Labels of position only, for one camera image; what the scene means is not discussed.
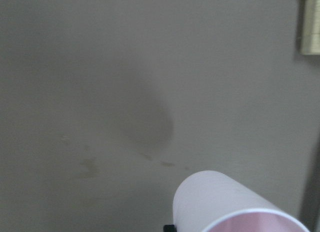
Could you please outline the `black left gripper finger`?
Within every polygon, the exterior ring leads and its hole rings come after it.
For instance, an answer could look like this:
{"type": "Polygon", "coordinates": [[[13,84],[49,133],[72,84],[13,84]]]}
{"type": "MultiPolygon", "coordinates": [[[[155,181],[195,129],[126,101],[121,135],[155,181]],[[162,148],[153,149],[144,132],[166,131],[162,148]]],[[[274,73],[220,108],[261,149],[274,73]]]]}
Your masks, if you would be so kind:
{"type": "Polygon", "coordinates": [[[176,232],[176,227],[174,224],[166,224],[163,226],[163,232],[176,232]]]}

